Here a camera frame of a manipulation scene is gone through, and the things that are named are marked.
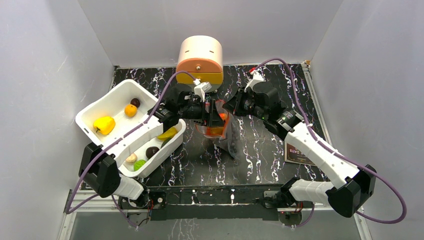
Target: black marble tabletop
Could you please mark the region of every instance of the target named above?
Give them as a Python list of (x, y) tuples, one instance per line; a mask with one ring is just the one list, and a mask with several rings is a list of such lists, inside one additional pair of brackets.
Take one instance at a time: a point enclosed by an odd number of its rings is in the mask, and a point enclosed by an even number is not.
[[(224, 80), (217, 93), (209, 98), (229, 100), (240, 86), (246, 86), (253, 65), (224, 66)], [(318, 135), (324, 137), (318, 115), (300, 64), (291, 64), (296, 77), (297, 95), (309, 121)], [(125, 79), (133, 79), (158, 97), (166, 81), (175, 73), (175, 67), (130, 68), (115, 71), (112, 87)], [(269, 64), (260, 70), (267, 81), (278, 89), (285, 107), (297, 108), (293, 90), (283, 66)], [(254, 117), (235, 117), (238, 157), (216, 147), (199, 133), (193, 121), (187, 124), (183, 143), (152, 174), (138, 179), (147, 186), (216, 186), (244, 184), (284, 184), (292, 177), (305, 180), (327, 181), (315, 166), (284, 162), (284, 142), (269, 133), (261, 120)]]

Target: orange fruit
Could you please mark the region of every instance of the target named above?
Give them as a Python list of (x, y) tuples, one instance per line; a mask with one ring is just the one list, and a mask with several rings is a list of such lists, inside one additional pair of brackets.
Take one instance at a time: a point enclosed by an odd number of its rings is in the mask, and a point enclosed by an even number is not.
[(228, 118), (228, 115), (226, 113), (220, 113), (219, 116), (221, 117), (223, 121), (227, 120)]
[(136, 113), (137, 113), (137, 107), (136, 107), (136, 106), (134, 106), (134, 105), (132, 105), (132, 104), (128, 104), (128, 105), (125, 107), (124, 112), (125, 112), (125, 115), (127, 115), (127, 116), (128, 116), (128, 117), (130, 117), (130, 118), (132, 118), (132, 117), (134, 117), (134, 116), (136, 115)]

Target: plastic bag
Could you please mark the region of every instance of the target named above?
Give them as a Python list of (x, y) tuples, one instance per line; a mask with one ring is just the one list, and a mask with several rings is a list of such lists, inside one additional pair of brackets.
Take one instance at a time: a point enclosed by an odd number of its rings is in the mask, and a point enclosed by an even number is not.
[(224, 103), (224, 100), (215, 101), (216, 110), (225, 121), (223, 127), (207, 127), (196, 124), (196, 129), (206, 138), (212, 140), (214, 145), (228, 152), (231, 157), (236, 159), (238, 153), (236, 142), (240, 133), (237, 134), (236, 132), (237, 128), (233, 115), (223, 108)]

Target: white plastic tray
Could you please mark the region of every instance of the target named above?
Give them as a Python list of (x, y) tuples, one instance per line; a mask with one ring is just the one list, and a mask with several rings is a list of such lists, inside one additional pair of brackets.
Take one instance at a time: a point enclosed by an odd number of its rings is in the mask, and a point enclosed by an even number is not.
[[(137, 114), (134, 117), (127, 117), (124, 113), (124, 109), (125, 106), (130, 104), (130, 101), (133, 98), (138, 98), (140, 100), (140, 107), (138, 107)], [(81, 110), (76, 115), (75, 122), (91, 139), (91, 141), (93, 141), (93, 143), (106, 147), (113, 143), (117, 138), (121, 138), (129, 130), (139, 125), (142, 122), (142, 119), (144, 120), (147, 117), (147, 111), (153, 108), (157, 101), (158, 99), (155, 96), (140, 86), (137, 82), (132, 79), (126, 79), (115, 86), (102, 98)], [(96, 129), (93, 127), (93, 122), (96, 119), (105, 116), (114, 118), (116, 123), (112, 132), (110, 132), (108, 135), (103, 135), (99, 132), (96, 132)], [(155, 119), (157, 120), (157, 118), (152, 117), (149, 123)], [(133, 166), (127, 165), (128, 163), (123, 163), (121, 166), (119, 166), (119, 170), (122, 172), (122, 174), (127, 177), (140, 176), (142, 178), (145, 178), (151, 174), (183, 142), (183, 132), (186, 130), (186, 123), (180, 119), (175, 128), (178, 130), (177, 134), (163, 148), (161, 148), (162, 141), (158, 140), (156, 137), (138, 148), (135, 151), (138, 160), (144, 159), (147, 162), (137, 171), (131, 171)], [(122, 148), (122, 150), (119, 149), (113, 151), (114, 153), (118, 152), (119, 154), (115, 154), (115, 159), (120, 160), (117, 162), (125, 162), (123, 160), (125, 160), (131, 154), (128, 154), (128, 150), (130, 149), (131, 145), (137, 145), (136, 142), (138, 141), (133, 137), (136, 134), (138, 133), (134, 132), (129, 137), (121, 141), (125, 144), (119, 144), (119, 146), (117, 145), (116, 147), (112, 148), (112, 150), (116, 148)], [(148, 147), (151, 146), (156, 146), (161, 149), (151, 159), (147, 160), (145, 151)]]

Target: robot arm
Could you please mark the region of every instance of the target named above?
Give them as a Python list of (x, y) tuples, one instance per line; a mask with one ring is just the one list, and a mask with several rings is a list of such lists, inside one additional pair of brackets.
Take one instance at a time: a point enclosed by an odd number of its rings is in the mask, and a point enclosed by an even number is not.
[[(192, 119), (196, 123), (208, 127), (222, 127), (224, 121), (219, 116), (215, 100), (205, 101), (205, 92), (211, 88), (208, 82), (195, 81), (194, 93), (185, 84), (177, 84), (153, 113), (150, 121), (135, 130), (123, 140), (106, 151), (89, 169), (84, 181), (100, 197), (112, 194), (128, 198), (137, 206), (145, 206), (149, 201), (149, 190), (136, 180), (119, 173), (118, 167), (131, 155), (151, 139), (175, 126), (179, 119)], [(82, 156), (79, 176), (83, 173), (92, 159), (97, 156), (104, 146), (88, 144)]]
[[(331, 181), (293, 178), (267, 200), (266, 207), (288, 207), (295, 202), (311, 201), (330, 205), (340, 215), (351, 217), (373, 194), (375, 176), (334, 156), (337, 150), (330, 145), (327, 146), (333, 153), (323, 149), (311, 137), (303, 117), (293, 109), (282, 107), (277, 89), (263, 81), (259, 73), (253, 73), (247, 87), (239, 88), (223, 107), (236, 116), (252, 115), (261, 119), (271, 133), (299, 149)], [(366, 167), (375, 172), (371, 166)]]

